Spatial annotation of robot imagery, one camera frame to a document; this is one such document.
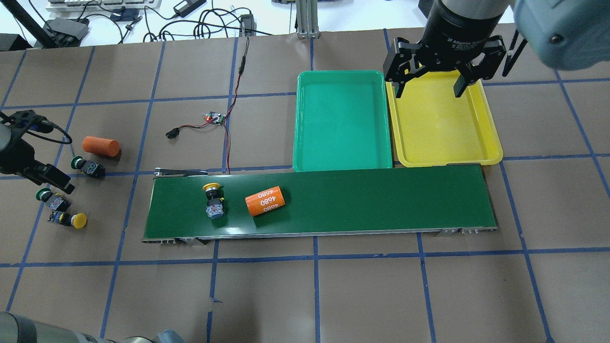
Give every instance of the keyboard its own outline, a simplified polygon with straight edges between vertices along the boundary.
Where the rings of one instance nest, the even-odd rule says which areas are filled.
[[[85,7],[88,2],[89,0],[48,0],[46,10],[54,13],[81,13],[83,7]],[[118,10],[123,6],[125,6],[126,9],[143,9],[144,6],[156,9],[161,4],[161,0],[96,0],[87,6],[85,15],[92,12],[99,13],[101,11],[101,9],[95,5],[96,3],[101,4],[107,10]]]

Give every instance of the cable connector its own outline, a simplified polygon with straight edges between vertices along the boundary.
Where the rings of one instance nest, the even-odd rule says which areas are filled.
[[[127,24],[125,25],[125,28],[127,29],[127,31],[131,31],[134,29],[134,25],[136,25],[140,20],[142,20],[142,16],[137,17],[136,19],[134,19],[131,24]]]
[[[167,139],[174,139],[176,137],[178,137],[178,135],[180,134],[180,128],[173,128],[171,130],[169,130],[165,136],[167,137]]]

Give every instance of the green conveyor belt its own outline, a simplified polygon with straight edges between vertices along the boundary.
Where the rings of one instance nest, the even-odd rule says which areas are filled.
[[[226,215],[206,215],[203,185],[222,185]],[[244,198],[279,186],[286,205],[252,217]],[[144,242],[494,229],[478,165],[159,177]]]

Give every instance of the table surface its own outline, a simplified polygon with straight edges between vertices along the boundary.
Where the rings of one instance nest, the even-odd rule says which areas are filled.
[[[0,53],[2,111],[67,127],[108,172],[73,175],[81,230],[47,222],[40,186],[0,175],[0,309],[116,341],[607,343],[610,63],[556,72],[526,47],[484,82],[504,150],[484,168],[497,231],[141,243],[155,167],[222,173],[230,152],[232,174],[292,172],[297,76],[378,70],[386,34],[422,30],[252,38],[230,151],[220,127],[165,133],[227,111],[243,38]],[[120,160],[84,153],[86,135],[117,139]],[[71,172],[67,146],[24,139]]]

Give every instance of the metal post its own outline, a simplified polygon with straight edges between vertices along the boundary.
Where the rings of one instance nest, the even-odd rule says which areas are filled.
[[[318,0],[296,0],[296,25],[299,38],[318,38]]]
[[[17,0],[0,0],[0,2],[42,44],[43,48],[57,48],[57,43],[19,5]]]

